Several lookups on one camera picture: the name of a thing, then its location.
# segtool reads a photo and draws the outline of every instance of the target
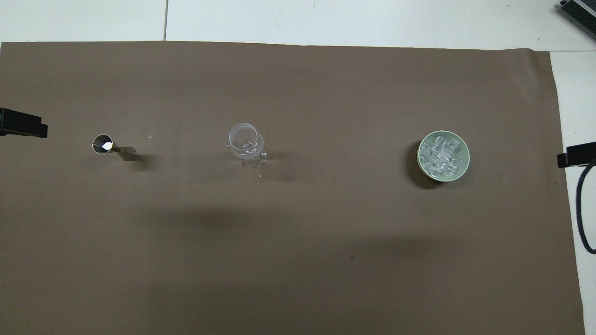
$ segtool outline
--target tile grout line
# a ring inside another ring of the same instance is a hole
[[[163,40],[166,40],[166,31],[167,31],[167,6],[168,5],[168,0],[166,0],[166,17],[164,19],[163,22]]]

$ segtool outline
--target clear glass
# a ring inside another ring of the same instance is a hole
[[[265,139],[263,135],[249,123],[235,125],[228,134],[229,148],[234,155],[244,160],[246,165],[258,168],[267,160]]]

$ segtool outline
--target brown paper backdrop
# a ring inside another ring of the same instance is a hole
[[[2,334],[583,333],[546,52],[3,43],[0,99],[49,126],[0,138]]]

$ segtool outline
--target white tile floor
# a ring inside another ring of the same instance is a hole
[[[596,141],[596,41],[560,17],[554,8],[557,2],[2,0],[0,42],[167,39],[556,51],[551,58],[563,145]],[[596,335],[596,256],[584,251],[573,213],[580,172],[579,167],[566,169],[567,188],[586,334]],[[592,246],[595,200],[592,172],[583,196],[584,225]]]

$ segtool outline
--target jigger cup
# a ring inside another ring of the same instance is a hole
[[[93,151],[98,154],[118,153],[126,161],[136,160],[136,150],[133,147],[119,147],[111,137],[101,134],[93,140]]]

